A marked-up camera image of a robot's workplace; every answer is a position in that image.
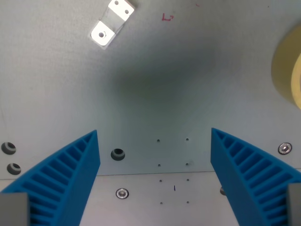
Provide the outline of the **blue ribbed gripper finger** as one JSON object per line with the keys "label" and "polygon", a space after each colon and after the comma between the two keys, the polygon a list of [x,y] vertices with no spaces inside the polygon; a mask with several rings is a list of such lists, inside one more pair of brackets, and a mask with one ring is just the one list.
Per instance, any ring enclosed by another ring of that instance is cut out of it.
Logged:
{"label": "blue ribbed gripper finger", "polygon": [[288,225],[286,192],[300,182],[298,170],[215,128],[210,161],[240,226]]}
{"label": "blue ribbed gripper finger", "polygon": [[31,226],[78,226],[100,164],[93,130],[45,158],[1,193],[29,196]]}

